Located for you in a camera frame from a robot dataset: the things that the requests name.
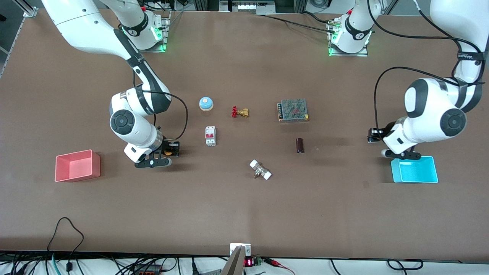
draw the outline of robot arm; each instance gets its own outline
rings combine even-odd
[[[125,3],[130,7],[133,1],[127,0]],[[144,117],[168,109],[171,103],[168,88],[157,77],[134,43],[123,31],[111,27],[92,1],[43,0],[43,4],[70,45],[89,53],[120,56],[142,80],[142,84],[114,95],[109,107],[112,130],[128,142],[124,152],[134,162],[140,162],[163,142],[159,129]],[[134,17],[140,17],[136,12],[131,20],[125,21],[124,15],[125,13],[121,13],[119,19],[126,23],[131,20],[135,22]]]
[[[485,51],[489,38],[489,1],[484,0],[432,0],[430,6],[433,22],[453,37],[474,43]],[[485,65],[474,60],[477,50],[460,43],[459,63],[455,69],[453,85],[441,80],[418,79],[404,96],[406,117],[389,123],[381,129],[383,141],[397,156],[422,142],[449,139],[460,134],[466,124],[466,113],[472,110],[482,95],[482,85],[473,84],[480,79]]]
[[[374,21],[370,17],[367,0],[355,0],[351,12],[335,18],[340,22],[331,43],[346,53],[357,53],[367,44],[372,34]],[[375,19],[380,14],[381,6],[378,0],[370,1],[370,9]]]

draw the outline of brown table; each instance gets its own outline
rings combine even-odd
[[[437,34],[420,17],[379,22]],[[485,96],[461,136],[417,147],[435,157],[438,184],[393,183],[384,146],[366,142],[379,74],[410,66],[448,76],[453,43],[377,31],[368,58],[329,57],[324,33],[246,13],[186,12],[172,27],[167,52],[145,56],[189,105],[182,155],[168,168],[136,169],[109,127],[111,96],[132,85],[126,62],[72,48],[44,10],[25,21],[0,79],[0,249],[43,250],[68,216],[85,251],[226,254],[229,243],[250,242],[270,256],[489,260]],[[386,75],[381,125],[405,115],[405,89],[418,77]],[[198,108],[202,96],[212,111]],[[310,122],[277,122],[276,103],[288,98],[306,98]],[[232,118],[233,105],[250,117]],[[157,116],[167,136],[183,123],[177,101]],[[216,147],[205,146],[209,125]],[[55,183],[55,157],[85,149],[100,154],[102,176]],[[253,159],[269,181],[253,179]],[[52,248],[71,250],[78,238],[63,223]]]

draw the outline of electrolytic capacitor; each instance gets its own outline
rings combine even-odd
[[[302,138],[295,139],[295,147],[297,149],[298,154],[304,153],[304,140]]]

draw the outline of cyan plastic tray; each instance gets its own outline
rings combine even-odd
[[[438,183],[435,160],[431,156],[419,160],[394,159],[391,168],[395,183]]]

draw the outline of pink plastic tray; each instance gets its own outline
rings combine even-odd
[[[100,177],[100,156],[85,150],[56,157],[55,182],[78,182]]]

